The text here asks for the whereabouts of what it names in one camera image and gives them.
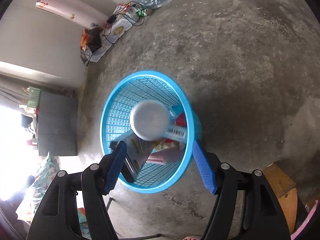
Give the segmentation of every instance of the white round lid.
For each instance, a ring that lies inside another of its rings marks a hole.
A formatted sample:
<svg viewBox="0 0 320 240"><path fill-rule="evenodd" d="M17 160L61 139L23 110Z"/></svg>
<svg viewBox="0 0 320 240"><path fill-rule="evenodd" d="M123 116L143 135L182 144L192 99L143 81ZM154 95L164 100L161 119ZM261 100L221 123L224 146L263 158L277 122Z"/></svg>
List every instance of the white round lid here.
<svg viewBox="0 0 320 240"><path fill-rule="evenodd" d="M130 125L133 132L145 141L160 139L169 126L170 113L158 101L146 100L134 106L130 113Z"/></svg>

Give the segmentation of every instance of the barcode label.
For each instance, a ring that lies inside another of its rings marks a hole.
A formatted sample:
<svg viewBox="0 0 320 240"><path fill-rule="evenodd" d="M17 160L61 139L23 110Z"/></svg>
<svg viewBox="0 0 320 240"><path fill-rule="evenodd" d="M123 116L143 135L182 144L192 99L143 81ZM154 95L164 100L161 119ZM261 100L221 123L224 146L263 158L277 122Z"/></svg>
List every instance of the barcode label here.
<svg viewBox="0 0 320 240"><path fill-rule="evenodd" d="M185 132L181 130L176 130L172 128L168 128L167 133L184 138Z"/></svg>

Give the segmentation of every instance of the silver screw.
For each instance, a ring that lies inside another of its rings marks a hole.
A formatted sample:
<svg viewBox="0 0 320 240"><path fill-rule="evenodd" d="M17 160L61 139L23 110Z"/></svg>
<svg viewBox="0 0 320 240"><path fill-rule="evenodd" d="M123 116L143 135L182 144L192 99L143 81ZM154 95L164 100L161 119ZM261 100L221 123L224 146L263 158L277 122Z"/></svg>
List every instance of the silver screw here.
<svg viewBox="0 0 320 240"><path fill-rule="evenodd" d="M95 163L90 166L90 170L95 171L99 168L99 164Z"/></svg>
<svg viewBox="0 0 320 240"><path fill-rule="evenodd" d="M65 171L59 171L58 172L58 177L63 177L66 174Z"/></svg>
<svg viewBox="0 0 320 240"><path fill-rule="evenodd" d="M228 170L230 168L230 165L228 163L221 163L221 168L224 170Z"/></svg>
<svg viewBox="0 0 320 240"><path fill-rule="evenodd" d="M260 177L260 176L262 176L262 171L260 171L260 170L255 170L255 171L254 171L254 174L255 174L256 176Z"/></svg>

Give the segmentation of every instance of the gold oval logo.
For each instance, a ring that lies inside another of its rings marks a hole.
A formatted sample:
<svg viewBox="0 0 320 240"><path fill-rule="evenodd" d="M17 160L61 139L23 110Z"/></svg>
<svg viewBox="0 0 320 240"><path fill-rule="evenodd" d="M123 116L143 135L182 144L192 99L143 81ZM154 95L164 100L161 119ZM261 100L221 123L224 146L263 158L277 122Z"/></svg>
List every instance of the gold oval logo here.
<svg viewBox="0 0 320 240"><path fill-rule="evenodd" d="M113 34L119 35L123 31L123 29L124 29L123 26L119 26L118 28L116 28L116 30L113 32Z"/></svg>

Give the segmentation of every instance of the basket rim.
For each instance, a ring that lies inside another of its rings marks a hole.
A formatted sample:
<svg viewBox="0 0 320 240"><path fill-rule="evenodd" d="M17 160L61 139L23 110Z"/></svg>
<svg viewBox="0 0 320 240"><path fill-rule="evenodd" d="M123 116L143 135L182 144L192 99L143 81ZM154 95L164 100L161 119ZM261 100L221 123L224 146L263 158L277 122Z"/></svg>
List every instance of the basket rim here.
<svg viewBox="0 0 320 240"><path fill-rule="evenodd" d="M183 175L183 173L186 171L186 169L188 168L188 165L191 161L192 158L192 144L195 138L195 124L194 124L194 120L193 120L193 112L192 112L192 108L191 105L189 103L189 100L187 98L187 96L185 95L185 93L183 92L183 90L180 88L180 86L174 81L172 80L170 77L166 76L165 74L162 74L160 72L157 71L152 71L152 70L144 70L144 71L139 71L136 73L133 73L129 76L127 76L126 78L124 78L123 80L121 80L121 82L119 82L116 87L112 90L112 92L110 93L105 106L103 108L102 111L102 115L101 115L101 122L100 122L100 145L101 145L101 150L103 155L106 155L105 150L104 150L104 145L106 145L105 143L105 136L103 135L103 123L104 123L104 116L106 111L109 111L108 105L113 102L113 100L116 98L116 96L118 95L118 92L120 91L120 89L122 88L122 86L124 84L126 84L128 81L135 79L137 77L155 77L160 79L161 81L163 81L164 83L166 83L173 91L175 91L176 95L178 96L180 102L182 103L185 115L186 115L186 119L187 119L187 124L188 124L188 140L187 140L187 145L186 145L186 150L185 150L185 154L183 156L183 159L179 165L179 167L177 168L177 170L175 171L175 173L165 182L154 186L154 187L144 187L144 186L139 186L137 184L133 184L133 183L128 183L123 175L120 173L119 176L119 180L120 182L125 185L127 188L138 192L138 193L146 193L146 194L152 194L152 193L158 193L160 191L163 191L167 188L169 188L170 186L172 186L173 184L175 184Z"/></svg>

